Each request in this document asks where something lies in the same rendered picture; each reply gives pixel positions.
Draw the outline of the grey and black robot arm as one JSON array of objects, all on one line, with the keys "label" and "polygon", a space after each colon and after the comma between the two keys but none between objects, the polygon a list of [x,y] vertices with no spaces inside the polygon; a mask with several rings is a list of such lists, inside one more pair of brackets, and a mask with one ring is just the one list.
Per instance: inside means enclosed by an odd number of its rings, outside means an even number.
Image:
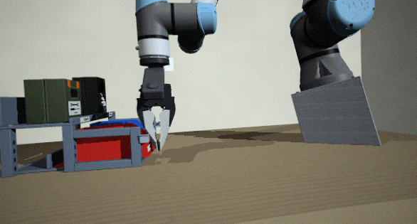
[{"label": "grey and black robot arm", "polygon": [[[177,37],[180,49],[190,54],[199,51],[204,37],[216,32],[217,3],[136,0],[139,58],[169,58],[169,35],[186,34]],[[374,8],[374,0],[303,0],[303,11],[290,22],[300,64],[300,92],[354,76],[337,43],[365,27]],[[164,68],[144,69],[142,99],[164,99]]]}]

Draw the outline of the red plastic bin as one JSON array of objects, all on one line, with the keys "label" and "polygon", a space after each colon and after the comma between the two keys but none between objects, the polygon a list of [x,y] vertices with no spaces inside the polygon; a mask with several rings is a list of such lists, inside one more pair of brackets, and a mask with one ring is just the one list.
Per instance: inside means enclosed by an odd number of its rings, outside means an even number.
[{"label": "red plastic bin", "polygon": [[[119,128],[121,126],[138,127],[136,124],[131,122],[96,127],[84,127],[81,129],[106,129],[106,127]],[[91,137],[84,139],[76,139],[76,142],[78,162],[131,158],[130,135],[113,137]],[[149,157],[149,155],[153,151],[154,146],[151,140],[149,141],[149,143],[142,143],[142,158]]]}]

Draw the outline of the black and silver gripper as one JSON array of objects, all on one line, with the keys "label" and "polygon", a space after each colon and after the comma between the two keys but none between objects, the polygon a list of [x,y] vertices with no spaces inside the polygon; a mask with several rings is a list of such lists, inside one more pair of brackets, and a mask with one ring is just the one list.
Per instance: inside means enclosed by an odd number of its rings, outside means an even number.
[{"label": "black and silver gripper", "polygon": [[[169,65],[168,58],[141,58],[139,59],[139,64],[141,66],[148,66],[148,68],[163,68],[165,65]],[[161,65],[161,67],[160,67]],[[171,85],[164,84],[164,99],[163,100],[143,100],[142,99],[142,85],[139,89],[140,96],[137,98],[137,115],[139,117],[142,126],[144,127],[147,134],[149,134],[149,139],[151,140],[154,148],[157,151],[160,151],[164,145],[169,128],[171,126],[172,120],[175,115],[176,106],[174,103],[174,97],[171,96]],[[162,123],[162,127],[159,130],[161,136],[159,140],[155,137],[155,128],[153,125],[154,122],[154,113],[152,112],[152,107],[162,108],[162,112],[159,113],[159,119]],[[165,107],[165,108],[164,108]]]}]

